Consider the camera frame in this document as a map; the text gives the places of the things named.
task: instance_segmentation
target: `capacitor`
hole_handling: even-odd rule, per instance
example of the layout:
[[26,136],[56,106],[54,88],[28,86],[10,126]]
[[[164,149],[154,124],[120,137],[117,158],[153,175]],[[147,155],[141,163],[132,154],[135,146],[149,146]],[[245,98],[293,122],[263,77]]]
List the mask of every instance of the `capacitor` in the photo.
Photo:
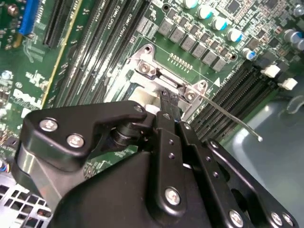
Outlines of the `capacitor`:
[[304,39],[300,39],[296,44],[292,44],[292,46],[298,51],[304,51]]
[[301,38],[302,38],[302,33],[299,31],[295,31],[293,29],[289,29],[285,31],[284,40],[288,43],[292,43],[292,44],[298,43]]
[[184,0],[184,6],[187,9],[192,9],[198,5],[199,0]]
[[212,8],[209,5],[201,5],[198,8],[198,17],[200,19],[207,19],[212,16]]
[[227,27],[227,22],[222,17],[216,17],[212,21],[212,27],[216,30],[224,30]]
[[243,37],[243,33],[236,28],[229,29],[227,33],[228,40],[232,42],[239,42]]
[[244,58],[252,61],[255,57],[256,57],[256,53],[252,50],[250,50],[249,48],[244,48],[242,55]]

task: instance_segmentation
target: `screw hole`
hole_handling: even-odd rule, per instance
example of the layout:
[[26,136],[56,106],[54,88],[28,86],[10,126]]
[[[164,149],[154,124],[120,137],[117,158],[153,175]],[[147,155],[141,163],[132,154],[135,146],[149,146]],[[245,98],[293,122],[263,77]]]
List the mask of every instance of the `screw hole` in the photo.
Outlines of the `screw hole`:
[[144,49],[144,51],[145,51],[146,54],[149,54],[149,53],[151,53],[151,48],[150,47],[146,47]]
[[164,12],[168,12],[168,11],[169,11],[169,5],[168,5],[168,4],[164,4],[164,5],[162,6],[162,10],[163,10]]
[[218,175],[217,172],[213,172],[213,176],[214,176],[215,178],[219,178],[219,175]]
[[174,158],[175,158],[174,153],[170,153],[170,154],[169,154],[169,158],[170,158],[170,159],[174,159]]

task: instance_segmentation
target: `blue connector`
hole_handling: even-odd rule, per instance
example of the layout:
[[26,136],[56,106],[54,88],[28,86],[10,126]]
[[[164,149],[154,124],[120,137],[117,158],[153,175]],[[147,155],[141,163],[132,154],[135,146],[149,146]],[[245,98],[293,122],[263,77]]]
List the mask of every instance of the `blue connector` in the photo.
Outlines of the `blue connector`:
[[28,35],[32,32],[40,0],[27,0],[19,33]]

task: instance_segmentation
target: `green circuit board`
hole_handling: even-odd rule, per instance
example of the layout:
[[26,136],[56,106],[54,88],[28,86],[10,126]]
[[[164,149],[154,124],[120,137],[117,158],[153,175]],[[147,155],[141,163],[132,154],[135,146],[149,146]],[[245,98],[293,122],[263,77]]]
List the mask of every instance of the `green circuit board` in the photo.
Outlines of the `green circuit board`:
[[[13,2],[8,0],[0,5],[0,73],[9,74],[9,78],[0,78],[2,157],[14,154],[16,145],[12,143],[18,140],[23,117],[32,110],[122,99],[121,93],[130,83],[128,78],[121,80],[121,70],[146,44],[155,48],[154,60],[160,66],[186,82],[194,84],[206,80],[206,96],[210,98],[243,65],[244,48],[250,48],[257,56],[269,51],[289,66],[290,75],[296,74],[301,59],[300,52],[283,38],[286,29],[304,29],[304,21],[293,15],[296,3],[292,0],[199,0],[192,9],[185,8],[181,0],[74,0],[70,1],[60,39],[51,47],[45,44],[45,37],[58,1],[38,1],[33,30],[27,35],[18,33],[26,4],[16,3],[19,13],[12,17],[7,10]],[[198,8],[202,4],[212,8],[208,19],[198,18]],[[101,33],[98,31],[102,31],[102,14],[108,14],[103,18],[103,21],[108,19],[108,23],[104,22],[105,30]],[[221,31],[212,26],[218,16],[227,22],[227,27]],[[165,20],[171,25],[166,35],[161,31]],[[173,41],[177,28],[183,31],[184,37]],[[231,28],[242,32],[240,42],[228,40],[227,32]],[[189,36],[195,44],[186,51],[182,45]],[[204,57],[193,54],[199,42],[212,53],[215,61],[224,62],[223,68],[215,69],[214,63],[206,64]],[[204,103],[191,119],[203,107]],[[127,149],[93,159],[87,164],[86,175],[96,174],[133,151]]]

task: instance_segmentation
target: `pcie slot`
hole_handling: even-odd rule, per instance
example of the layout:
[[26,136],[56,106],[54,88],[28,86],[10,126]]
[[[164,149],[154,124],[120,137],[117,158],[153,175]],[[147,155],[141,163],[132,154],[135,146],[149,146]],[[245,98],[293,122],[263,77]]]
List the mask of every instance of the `pcie slot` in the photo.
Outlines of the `pcie slot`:
[[49,48],[58,46],[61,34],[65,27],[73,0],[56,0],[52,10],[50,20],[47,25],[43,44]]

